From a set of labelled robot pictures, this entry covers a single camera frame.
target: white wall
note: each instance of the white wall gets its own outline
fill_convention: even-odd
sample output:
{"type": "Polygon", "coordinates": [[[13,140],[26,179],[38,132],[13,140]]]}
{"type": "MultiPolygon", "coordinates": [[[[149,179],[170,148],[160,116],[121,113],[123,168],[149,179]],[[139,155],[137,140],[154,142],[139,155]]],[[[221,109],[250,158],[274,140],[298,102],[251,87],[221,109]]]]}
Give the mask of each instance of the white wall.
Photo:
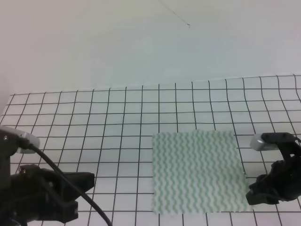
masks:
{"type": "Polygon", "coordinates": [[[301,73],[300,0],[1,0],[11,92],[301,73]]]}

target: cloth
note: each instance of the cloth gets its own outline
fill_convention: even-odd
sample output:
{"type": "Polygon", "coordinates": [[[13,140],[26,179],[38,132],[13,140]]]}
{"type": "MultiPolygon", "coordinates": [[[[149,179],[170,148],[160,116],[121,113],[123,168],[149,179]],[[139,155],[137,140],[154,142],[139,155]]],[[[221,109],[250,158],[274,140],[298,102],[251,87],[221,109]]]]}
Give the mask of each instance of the cloth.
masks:
{"type": "Polygon", "coordinates": [[[153,136],[155,213],[252,211],[248,181],[232,131],[153,136]]]}

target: robotic arm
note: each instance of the robotic arm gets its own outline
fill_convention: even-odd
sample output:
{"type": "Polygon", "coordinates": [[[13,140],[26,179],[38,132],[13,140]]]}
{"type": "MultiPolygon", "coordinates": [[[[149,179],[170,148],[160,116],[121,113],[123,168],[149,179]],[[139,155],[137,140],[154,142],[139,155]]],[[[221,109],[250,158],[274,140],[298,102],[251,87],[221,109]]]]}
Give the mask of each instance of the robotic arm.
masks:
{"type": "Polygon", "coordinates": [[[254,135],[250,147],[256,151],[279,149],[283,160],[272,163],[269,174],[259,175],[249,186],[246,198],[250,205],[278,204],[291,201],[301,195],[301,147],[300,141],[290,133],[263,133],[254,135]]]}
{"type": "Polygon", "coordinates": [[[39,139],[35,136],[0,126],[0,225],[27,226],[33,220],[67,223],[78,218],[75,200],[82,196],[111,226],[104,212],[85,194],[94,187],[94,174],[63,173],[36,146],[39,139]],[[24,165],[11,176],[10,156],[16,152],[37,153],[54,171],[24,165]]]}

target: white surface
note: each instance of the white surface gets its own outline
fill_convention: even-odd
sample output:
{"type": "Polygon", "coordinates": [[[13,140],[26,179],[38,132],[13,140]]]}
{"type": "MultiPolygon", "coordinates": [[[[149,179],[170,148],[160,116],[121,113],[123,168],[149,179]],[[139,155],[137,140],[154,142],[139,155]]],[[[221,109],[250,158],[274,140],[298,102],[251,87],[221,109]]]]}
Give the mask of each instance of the white surface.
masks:
{"type": "Polygon", "coordinates": [[[6,103],[8,102],[8,97],[11,94],[11,90],[8,86],[6,78],[0,77],[0,112],[3,112],[6,103]]]}
{"type": "Polygon", "coordinates": [[[2,0],[0,72],[13,93],[297,74],[300,7],[299,0],[2,0]]]}
{"type": "MultiPolygon", "coordinates": [[[[153,192],[152,133],[235,129],[250,183],[270,171],[271,163],[281,159],[279,152],[263,152],[261,156],[249,143],[255,132],[290,132],[301,138],[301,100],[297,95],[301,94],[301,76],[194,82],[193,90],[191,83],[178,83],[176,90],[175,84],[159,88],[14,95],[0,124],[39,136],[40,148],[62,170],[95,173],[96,186],[88,194],[113,218],[114,226],[294,226],[300,221],[299,200],[258,205],[255,214],[174,217],[154,215],[149,201],[153,192]]],[[[35,154],[15,154],[11,162],[12,173],[20,164],[49,168],[35,154]]],[[[105,225],[85,201],[79,198],[78,202],[79,219],[67,225],[105,225]]]]}

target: grid paper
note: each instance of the grid paper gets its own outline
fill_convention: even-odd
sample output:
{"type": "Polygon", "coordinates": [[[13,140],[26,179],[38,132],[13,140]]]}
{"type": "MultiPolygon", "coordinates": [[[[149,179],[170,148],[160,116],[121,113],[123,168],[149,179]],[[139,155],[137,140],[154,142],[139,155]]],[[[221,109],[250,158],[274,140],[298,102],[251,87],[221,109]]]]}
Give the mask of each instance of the grid paper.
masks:
{"type": "MultiPolygon", "coordinates": [[[[282,156],[279,151],[252,150],[252,135],[275,131],[301,138],[300,92],[301,76],[291,75],[15,94],[0,123],[40,137],[40,149],[61,170],[95,173],[95,187],[88,194],[114,226],[290,226],[301,221],[300,200],[258,205],[253,212],[153,214],[151,136],[193,129],[233,130],[247,178],[253,183],[282,156]]],[[[49,168],[37,154],[16,153],[11,172],[31,163],[49,168]]],[[[78,202],[79,219],[67,226],[105,225],[83,199],[78,202]]]]}

